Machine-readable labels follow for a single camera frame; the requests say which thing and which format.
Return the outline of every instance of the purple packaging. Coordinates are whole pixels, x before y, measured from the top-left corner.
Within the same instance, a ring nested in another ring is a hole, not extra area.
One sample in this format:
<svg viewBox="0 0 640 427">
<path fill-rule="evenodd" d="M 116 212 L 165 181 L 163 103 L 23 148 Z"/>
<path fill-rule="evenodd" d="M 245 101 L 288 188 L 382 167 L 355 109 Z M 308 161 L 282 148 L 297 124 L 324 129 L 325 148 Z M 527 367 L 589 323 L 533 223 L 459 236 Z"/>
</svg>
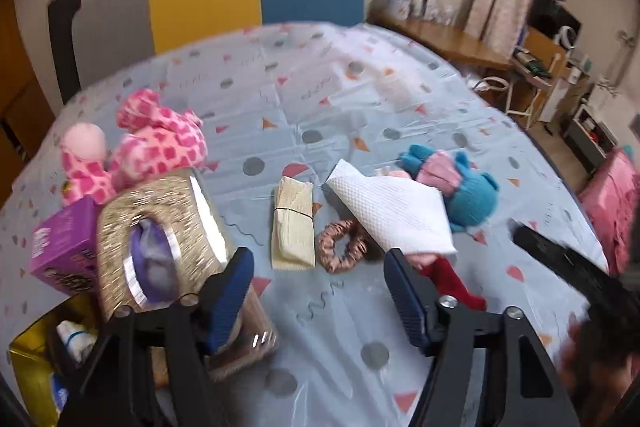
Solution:
<svg viewBox="0 0 640 427">
<path fill-rule="evenodd" d="M 29 273 L 67 295 L 97 288 L 97 217 L 94 199 L 85 196 L 40 223 L 33 231 Z"/>
</svg>

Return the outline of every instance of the bed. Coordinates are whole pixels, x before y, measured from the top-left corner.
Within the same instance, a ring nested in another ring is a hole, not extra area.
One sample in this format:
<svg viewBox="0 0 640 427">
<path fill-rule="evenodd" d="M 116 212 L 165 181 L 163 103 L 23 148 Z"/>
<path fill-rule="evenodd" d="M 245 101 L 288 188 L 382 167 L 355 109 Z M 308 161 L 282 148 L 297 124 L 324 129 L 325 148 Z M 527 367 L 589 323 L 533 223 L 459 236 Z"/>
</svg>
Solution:
<svg viewBox="0 0 640 427">
<path fill-rule="evenodd" d="M 316 233 L 338 218 L 324 181 L 340 158 L 365 174 L 393 165 L 412 143 L 464 149 L 500 185 L 497 211 L 454 234 L 449 259 L 489 311 L 524 310 L 551 356 L 585 299 L 509 240 L 527 223 L 606 267 L 602 248 L 562 180 L 516 124 L 465 87 L 446 61 L 369 25 L 286 23 L 188 44 L 112 74 L 63 109 L 0 214 L 0 346 L 65 297 L 25 274 L 31 230 L 62 205 L 57 143 L 76 121 L 105 131 L 130 92 L 151 87 L 162 103 L 192 108 L 209 146 L 204 182 L 238 245 L 255 255 L 254 287 L 280 333 L 269 359 L 226 381 L 233 425 L 405 426 L 430 360 L 406 339 L 381 263 L 331 276 L 321 267 L 274 271 L 273 188 L 283 174 L 314 184 Z M 465 424 L 478 406 L 475 357 Z M 17 392 L 8 357 L 0 371 Z"/>
</svg>

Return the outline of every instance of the brown scrunchie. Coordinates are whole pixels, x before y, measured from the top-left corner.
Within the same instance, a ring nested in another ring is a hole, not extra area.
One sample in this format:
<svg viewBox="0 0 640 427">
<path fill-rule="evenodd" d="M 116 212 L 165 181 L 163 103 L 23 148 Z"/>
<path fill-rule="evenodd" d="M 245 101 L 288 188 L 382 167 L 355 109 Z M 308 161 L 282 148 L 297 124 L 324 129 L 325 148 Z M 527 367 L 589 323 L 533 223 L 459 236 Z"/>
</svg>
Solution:
<svg viewBox="0 0 640 427">
<path fill-rule="evenodd" d="M 334 251 L 335 241 L 347 233 L 351 240 L 340 259 Z M 319 263 L 331 274 L 349 271 L 367 253 L 367 237 L 366 230 L 355 219 L 329 223 L 318 235 Z"/>
</svg>

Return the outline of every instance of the wooden cabinet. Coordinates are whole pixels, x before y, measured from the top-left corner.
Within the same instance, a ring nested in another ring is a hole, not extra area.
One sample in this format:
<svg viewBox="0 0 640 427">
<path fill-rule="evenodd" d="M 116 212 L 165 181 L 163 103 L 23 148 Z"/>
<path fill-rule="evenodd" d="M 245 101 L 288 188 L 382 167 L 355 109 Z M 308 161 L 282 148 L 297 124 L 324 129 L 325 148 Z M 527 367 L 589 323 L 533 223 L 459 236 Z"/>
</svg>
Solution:
<svg viewBox="0 0 640 427">
<path fill-rule="evenodd" d="M 0 205 L 25 162 L 35 156 L 53 113 L 22 44 L 14 0 L 0 0 Z M 18 154 L 21 149 L 23 157 Z"/>
</svg>

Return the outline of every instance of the pink plush toy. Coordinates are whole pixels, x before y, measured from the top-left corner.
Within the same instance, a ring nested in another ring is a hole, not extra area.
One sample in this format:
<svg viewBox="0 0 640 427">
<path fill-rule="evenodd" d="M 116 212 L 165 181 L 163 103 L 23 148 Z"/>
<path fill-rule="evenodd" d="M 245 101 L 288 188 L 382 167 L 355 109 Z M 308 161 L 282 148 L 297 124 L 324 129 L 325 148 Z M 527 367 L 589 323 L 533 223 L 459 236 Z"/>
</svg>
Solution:
<svg viewBox="0 0 640 427">
<path fill-rule="evenodd" d="M 60 149 L 67 178 L 62 191 L 65 204 L 75 203 L 86 195 L 97 204 L 105 204 L 114 197 L 111 174 L 103 168 L 107 157 L 104 133 L 97 125 L 77 123 L 66 131 Z"/>
<path fill-rule="evenodd" d="M 181 167 L 203 167 L 207 143 L 202 120 L 192 110 L 176 113 L 159 104 L 158 93 L 140 89 L 116 113 L 130 134 L 113 153 L 109 172 L 117 191 Z"/>
</svg>

